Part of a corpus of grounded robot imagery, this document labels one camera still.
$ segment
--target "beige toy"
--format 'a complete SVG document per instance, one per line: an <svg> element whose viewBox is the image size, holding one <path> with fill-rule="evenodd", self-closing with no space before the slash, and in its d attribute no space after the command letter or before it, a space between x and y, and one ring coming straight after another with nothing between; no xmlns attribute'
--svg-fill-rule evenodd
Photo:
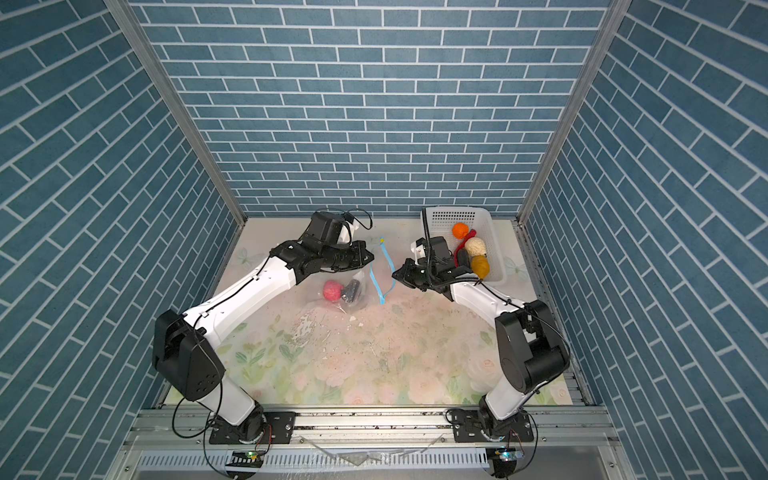
<svg viewBox="0 0 768 480"><path fill-rule="evenodd" d="M469 253L470 257L485 255L487 253L485 249L485 242L482 241L481 238L477 238L477 237L473 237L467 240L467 243L465 243L464 248L467 250L467 253Z"/></svg>

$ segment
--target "vent grille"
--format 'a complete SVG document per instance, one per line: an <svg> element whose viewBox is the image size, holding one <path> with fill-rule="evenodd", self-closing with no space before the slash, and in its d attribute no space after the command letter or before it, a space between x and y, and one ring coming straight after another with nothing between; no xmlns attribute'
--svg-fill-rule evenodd
<svg viewBox="0 0 768 480"><path fill-rule="evenodd" d="M339 454L350 450L333 450ZM362 465L355 466L342 458L330 458L315 449L298 449L288 452L271 452L264 458L264 463L258 472L336 472L353 469L444 469L444 468L487 468L488 458L484 449L474 447L441 448L433 452L421 453L387 453L377 452L381 460L369 459ZM230 452L209 452L208 458L215 467L224 469L231 459ZM162 451L144 452L138 463L142 471L199 471L208 470L202 451Z"/></svg>

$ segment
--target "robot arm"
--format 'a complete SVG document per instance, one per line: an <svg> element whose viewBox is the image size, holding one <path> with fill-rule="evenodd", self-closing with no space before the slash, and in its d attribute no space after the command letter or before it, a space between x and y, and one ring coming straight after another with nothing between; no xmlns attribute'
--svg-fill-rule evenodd
<svg viewBox="0 0 768 480"><path fill-rule="evenodd" d="M412 245L416 260L406 259L392 277L409 288L441 293L495 328L504 376L481 398L478 420L489 439L504 437L522 406L568 368L570 353L552 328L554 319L546 304L523 303L494 293L476 276L468 276L468 267L456 267L445 239L429 238L426 222L424 228L425 238Z"/></svg>
<svg viewBox="0 0 768 480"><path fill-rule="evenodd" d="M352 241L354 216L315 212L298 240L288 240L228 289L181 315L168 310L155 323L153 364L185 399L198 401L231 425L244 442L263 431L263 410L226 375L214 351L272 298L312 273L356 270L373 261L366 243Z"/></svg>

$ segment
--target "table surface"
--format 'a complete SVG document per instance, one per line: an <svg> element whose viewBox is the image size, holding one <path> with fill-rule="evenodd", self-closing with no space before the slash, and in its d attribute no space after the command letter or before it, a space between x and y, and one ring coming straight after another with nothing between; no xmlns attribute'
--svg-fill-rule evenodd
<svg viewBox="0 0 768 480"><path fill-rule="evenodd" d="M307 219L250 219L227 264L217 293L249 273L267 252L297 238ZM536 298L509 220L494 220L507 270L498 290ZM358 230L376 259L371 268L383 290L392 285L379 238L395 268L423 237L417 219L375 220ZM323 299L323 284L347 284L363 272L361 297L353 304ZM458 405L476 404L501 378L493 327L464 306L432 291L397 283L382 305L368 267L357 272L309 277L241 323L217 349L228 374L263 404ZM171 390L167 403L180 395ZM534 396L532 405L570 405L562 376Z"/></svg>

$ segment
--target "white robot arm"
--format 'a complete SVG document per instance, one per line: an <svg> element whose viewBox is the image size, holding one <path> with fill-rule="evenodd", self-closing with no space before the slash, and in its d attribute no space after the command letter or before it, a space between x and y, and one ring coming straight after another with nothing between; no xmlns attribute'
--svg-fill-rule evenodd
<svg viewBox="0 0 768 480"><path fill-rule="evenodd" d="M312 273L357 270L373 261L366 243L352 240L359 227L349 213L315 212L301 238L273 248L234 285L181 315L161 314L155 323L155 369L185 399L234 425L231 436L256 439L263 431L263 409L227 376L215 349L246 318Z"/></svg>

